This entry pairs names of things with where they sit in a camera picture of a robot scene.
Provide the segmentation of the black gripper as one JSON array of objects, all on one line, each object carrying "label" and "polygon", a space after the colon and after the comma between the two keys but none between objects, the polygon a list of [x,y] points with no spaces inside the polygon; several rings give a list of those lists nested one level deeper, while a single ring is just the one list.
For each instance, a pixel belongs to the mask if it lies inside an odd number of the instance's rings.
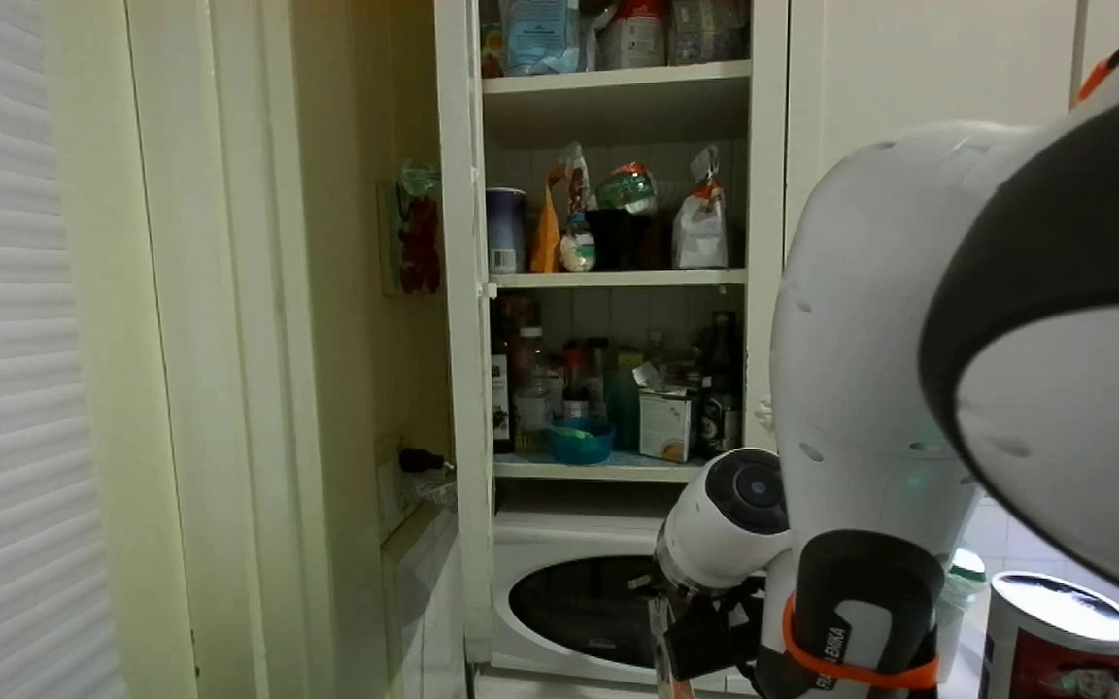
[{"label": "black gripper", "polygon": [[658,586],[649,595],[649,640],[661,699],[694,699],[703,674],[745,674],[757,655],[764,581],[729,591]]}]

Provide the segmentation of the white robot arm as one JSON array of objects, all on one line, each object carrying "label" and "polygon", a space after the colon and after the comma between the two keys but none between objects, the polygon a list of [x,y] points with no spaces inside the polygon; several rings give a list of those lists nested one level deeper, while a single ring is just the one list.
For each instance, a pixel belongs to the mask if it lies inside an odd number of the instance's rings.
[{"label": "white robot arm", "polygon": [[1048,125],[940,120],[845,155],[775,296],[775,450],[658,533],[661,686],[940,699],[974,497],[1119,586],[1119,51]]}]

